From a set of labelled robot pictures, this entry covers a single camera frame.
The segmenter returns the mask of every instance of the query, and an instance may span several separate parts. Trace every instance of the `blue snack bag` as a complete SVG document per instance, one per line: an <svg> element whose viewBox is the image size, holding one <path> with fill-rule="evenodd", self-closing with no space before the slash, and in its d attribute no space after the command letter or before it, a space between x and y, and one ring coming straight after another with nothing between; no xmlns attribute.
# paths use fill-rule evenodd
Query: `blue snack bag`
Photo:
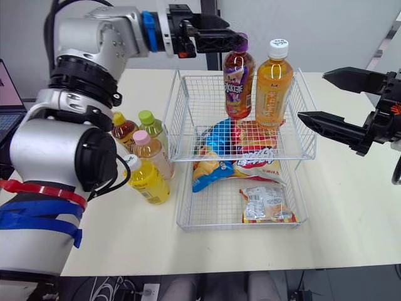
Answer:
<svg viewBox="0 0 401 301"><path fill-rule="evenodd" d="M234 174L231 161L218 161L219 156L229 154L231 150L231 120L220 121L202 135L206 137L203 139L205 145L195 150L195 154L216 157L216 160L194 162L194 173L192 175L192 192L194 193L201 191L218 179Z"/></svg>

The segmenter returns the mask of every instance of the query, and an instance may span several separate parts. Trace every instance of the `table surface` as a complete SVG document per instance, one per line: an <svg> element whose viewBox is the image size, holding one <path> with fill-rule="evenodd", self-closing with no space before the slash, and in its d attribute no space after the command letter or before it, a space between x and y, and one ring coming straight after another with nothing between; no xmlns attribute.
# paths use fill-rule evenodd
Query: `table surface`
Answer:
<svg viewBox="0 0 401 301"><path fill-rule="evenodd" d="M194 71L193 74L205 73ZM119 84L121 110L137 121L140 110L162 118L171 70L126 70ZM318 110L362 125L373 106L364 94L344 92L305 73ZM337 268L401 263L400 193L391 184L399 153L373 144L365 157L318 138L317 155L303 163L309 219L295 229L186 233L175 223L186 163L172 181L170 199L148 204L129 187L94 199L83 219L83 239L73 248L63 276L163 275ZM0 203L10 195L0 194Z"/></svg>

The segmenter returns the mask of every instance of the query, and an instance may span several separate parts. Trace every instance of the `food packet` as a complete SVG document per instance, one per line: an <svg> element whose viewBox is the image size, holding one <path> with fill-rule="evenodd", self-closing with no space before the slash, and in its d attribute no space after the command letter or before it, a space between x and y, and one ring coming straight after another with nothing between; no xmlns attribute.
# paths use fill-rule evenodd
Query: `food packet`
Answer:
<svg viewBox="0 0 401 301"><path fill-rule="evenodd" d="M296 223L298 218L286 205L284 186L272 183L268 187L259 186L240 189L245 199L243 223Z"/></svg>
<svg viewBox="0 0 401 301"><path fill-rule="evenodd" d="M260 181L285 184L281 177L280 161L272 159L247 159L255 154L274 157L277 152L277 130L260 127L256 121L232 122L232 147L242 159L234 162L232 177L246 177Z"/></svg>
<svg viewBox="0 0 401 301"><path fill-rule="evenodd" d="M225 119L202 133L195 155L215 157L215 161L198 161L194 163L192 175L192 192L197 193L218 179L229 177L234 173L231 161L218 161L219 156L229 154L231 150L231 121Z"/></svg>

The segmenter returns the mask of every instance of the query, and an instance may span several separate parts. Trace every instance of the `white wire basket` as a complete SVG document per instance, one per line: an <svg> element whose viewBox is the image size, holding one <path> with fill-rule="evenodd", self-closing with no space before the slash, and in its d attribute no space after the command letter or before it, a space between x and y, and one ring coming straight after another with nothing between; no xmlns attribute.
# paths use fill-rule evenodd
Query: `white wire basket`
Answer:
<svg viewBox="0 0 401 301"><path fill-rule="evenodd" d="M225 230L243 228L294 228L308 219L305 200L297 170L302 161L281 161L284 193L288 208L298 218L297 222L242 223L245 208L240 189L266 186L271 182L250 179L223 179L213 182L198 193L192 192L192 164L185 174L183 195L179 200L177 224L185 231Z"/></svg>
<svg viewBox="0 0 401 301"><path fill-rule="evenodd" d="M252 110L243 120L255 120L256 77L253 80ZM307 128L297 117L298 112L316 110L301 70L293 77L284 113L285 123L270 135L277 138L277 148L269 154L247 154L248 159L314 159L316 155L316 133ZM208 161L216 160L196 150L209 135L211 128L227 119L224 81L222 75L182 76L175 73L169 101L164 114L164 124L169 138L169 158L171 161ZM253 130L260 136L263 128ZM249 135L245 144L255 141ZM219 156L219 160L239 160L235 148Z"/></svg>

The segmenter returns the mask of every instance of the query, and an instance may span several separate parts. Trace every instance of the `gray pants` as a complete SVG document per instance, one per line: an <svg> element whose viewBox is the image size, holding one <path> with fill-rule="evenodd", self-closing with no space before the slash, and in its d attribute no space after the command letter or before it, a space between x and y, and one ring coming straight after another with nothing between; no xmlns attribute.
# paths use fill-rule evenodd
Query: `gray pants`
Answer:
<svg viewBox="0 0 401 301"><path fill-rule="evenodd" d="M177 275L161 301L195 301L197 275ZM269 272L251 272L248 280L248 301L280 301L276 284Z"/></svg>

